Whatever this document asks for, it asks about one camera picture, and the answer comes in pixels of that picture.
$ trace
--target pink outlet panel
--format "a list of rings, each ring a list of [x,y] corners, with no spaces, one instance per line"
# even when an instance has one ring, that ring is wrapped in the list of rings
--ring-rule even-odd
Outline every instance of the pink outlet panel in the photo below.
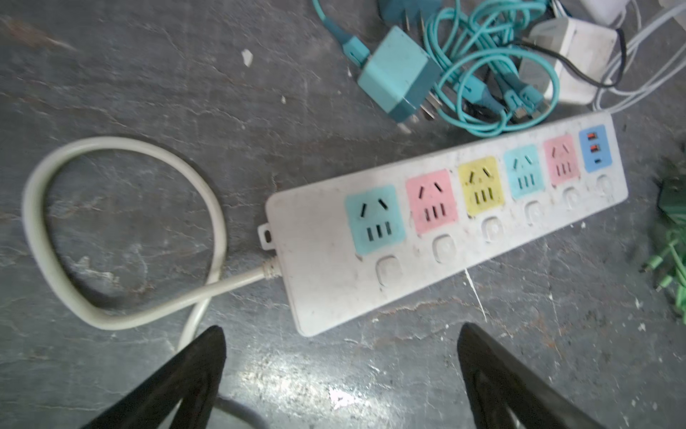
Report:
[[[458,219],[448,170],[413,177],[405,183],[405,188],[417,235]]]
[[[574,149],[574,138],[569,135],[555,137],[543,143],[548,164],[550,183],[556,187],[573,178],[580,178],[579,160]]]

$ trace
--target black cable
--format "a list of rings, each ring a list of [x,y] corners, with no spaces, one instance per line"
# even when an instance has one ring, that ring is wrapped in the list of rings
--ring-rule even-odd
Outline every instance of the black cable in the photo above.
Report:
[[[535,43],[515,39],[512,42],[509,42],[507,45],[524,46],[524,47],[527,47],[529,49],[533,49],[534,51],[541,52],[542,54],[549,55],[553,58],[557,58],[558,60],[562,61],[562,63],[567,68],[567,70],[576,74],[581,80],[584,80],[585,82],[588,82],[589,84],[596,86],[598,88],[614,88],[615,86],[617,86],[622,81],[622,78],[624,77],[624,69],[626,68],[626,39],[624,38],[624,31],[622,31],[621,28],[617,28],[617,35],[619,36],[619,48],[622,51],[622,62],[619,64],[619,71],[617,72],[617,79],[615,79],[615,81],[611,84],[604,84],[604,83],[598,82],[597,80],[594,80],[593,78],[590,78],[589,76],[586,76],[584,74],[584,72],[579,70],[574,65],[574,63],[572,63],[572,61],[567,59],[567,57],[564,57],[555,51],[551,51],[550,49],[540,47],[540,46],[536,45]]]

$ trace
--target gray floor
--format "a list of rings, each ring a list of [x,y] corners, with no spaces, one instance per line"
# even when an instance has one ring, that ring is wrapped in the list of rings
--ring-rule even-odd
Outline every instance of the gray floor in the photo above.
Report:
[[[640,3],[644,16],[659,9],[657,0]],[[372,0],[324,6],[370,45],[385,32]],[[6,428],[87,422],[172,356],[187,316],[103,332],[55,298],[20,212],[23,184],[51,150],[125,135],[192,162],[224,208],[231,275],[269,257],[255,229],[273,192],[475,139],[446,124],[410,124],[409,134],[393,124],[350,77],[309,0],[6,1],[0,13],[74,48],[16,28],[0,38]],[[666,25],[626,86],[655,72],[685,36]],[[243,49],[255,55],[250,68]],[[683,159],[685,76],[614,116],[626,202],[471,270],[489,316],[482,326],[608,428],[683,427],[686,327],[637,267],[654,246],[655,179]],[[190,185],[157,161],[114,152],[75,160],[56,179],[47,212],[62,261],[98,305],[145,308],[203,282],[209,217]],[[218,297],[202,326],[226,333],[220,393],[272,428],[472,428],[456,338],[463,322],[483,318],[464,281],[442,281],[315,338],[296,333],[281,280]],[[337,408],[339,392],[354,404]],[[213,413],[210,427],[232,425]]]

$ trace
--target blue power outlet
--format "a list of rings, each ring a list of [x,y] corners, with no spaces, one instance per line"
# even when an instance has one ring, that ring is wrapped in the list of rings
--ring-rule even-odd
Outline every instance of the blue power outlet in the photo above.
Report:
[[[543,191],[543,173],[536,146],[522,146],[505,152],[510,192],[516,200],[534,192]]]
[[[592,173],[612,165],[610,143],[607,141],[605,125],[598,125],[579,133],[581,153],[584,156],[586,171]]]
[[[348,195],[345,210],[358,255],[367,255],[405,239],[405,227],[393,185]]]

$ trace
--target outlet slot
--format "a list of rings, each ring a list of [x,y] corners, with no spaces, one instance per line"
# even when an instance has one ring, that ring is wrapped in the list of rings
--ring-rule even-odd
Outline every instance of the outlet slot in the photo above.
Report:
[[[567,134],[547,140],[543,143],[543,150],[548,165],[550,183],[553,187],[581,177],[574,139],[571,135]]]
[[[367,255],[405,239],[395,186],[348,195],[345,208],[358,255]]]
[[[413,177],[405,182],[405,188],[418,235],[458,219],[448,170]]]
[[[594,126],[579,132],[579,143],[587,172],[592,173],[612,165],[605,125]]]
[[[505,152],[510,193],[517,200],[545,189],[539,162],[539,150],[535,145],[522,146]]]
[[[505,203],[498,164],[493,156],[460,165],[458,176],[469,217]]]

